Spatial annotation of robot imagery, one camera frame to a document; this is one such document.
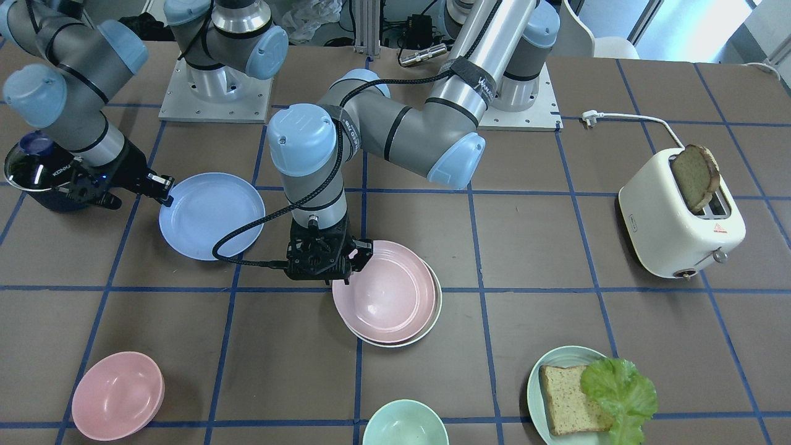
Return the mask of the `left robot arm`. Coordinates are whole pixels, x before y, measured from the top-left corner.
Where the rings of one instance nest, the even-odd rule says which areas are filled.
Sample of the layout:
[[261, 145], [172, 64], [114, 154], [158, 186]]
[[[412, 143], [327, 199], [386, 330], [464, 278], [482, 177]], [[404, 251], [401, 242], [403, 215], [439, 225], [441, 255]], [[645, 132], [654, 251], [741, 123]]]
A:
[[370, 240], [350, 234], [342, 165], [359, 150], [450, 189], [472, 179], [485, 149], [486, 113], [522, 117], [556, 44], [561, 18], [548, 1], [453, 1], [464, 21], [421, 109], [392, 99], [370, 70], [351, 70], [317, 104], [294, 104], [269, 122], [269, 152], [292, 214], [285, 260], [261, 266], [294, 281], [336, 281], [360, 271]]

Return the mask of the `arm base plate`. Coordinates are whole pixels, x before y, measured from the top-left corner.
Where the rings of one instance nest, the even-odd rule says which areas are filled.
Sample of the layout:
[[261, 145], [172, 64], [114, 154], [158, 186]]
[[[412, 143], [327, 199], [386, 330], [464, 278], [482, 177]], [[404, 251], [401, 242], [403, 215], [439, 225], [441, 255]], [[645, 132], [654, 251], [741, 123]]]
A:
[[249, 78], [230, 67], [198, 70], [176, 62], [159, 118], [185, 123], [265, 124], [271, 79]]
[[548, 67], [543, 65], [536, 78], [526, 81], [506, 76], [498, 85], [497, 95], [480, 119], [482, 130], [562, 130], [562, 118]]

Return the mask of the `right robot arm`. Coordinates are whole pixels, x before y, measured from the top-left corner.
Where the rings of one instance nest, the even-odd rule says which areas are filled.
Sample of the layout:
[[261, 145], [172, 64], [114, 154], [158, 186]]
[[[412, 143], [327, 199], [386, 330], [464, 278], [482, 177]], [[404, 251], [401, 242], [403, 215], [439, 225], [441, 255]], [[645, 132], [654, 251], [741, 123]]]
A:
[[[150, 169], [146, 155], [103, 109], [145, 65], [149, 51], [124, 23], [82, 22], [80, 1], [3, 1], [2, 35], [41, 59], [6, 79], [2, 97], [32, 132], [9, 152], [8, 183], [46, 208], [121, 207], [122, 188], [171, 206], [174, 179]], [[270, 79], [289, 38], [265, 1], [167, 1], [167, 25], [180, 58], [197, 71]]]

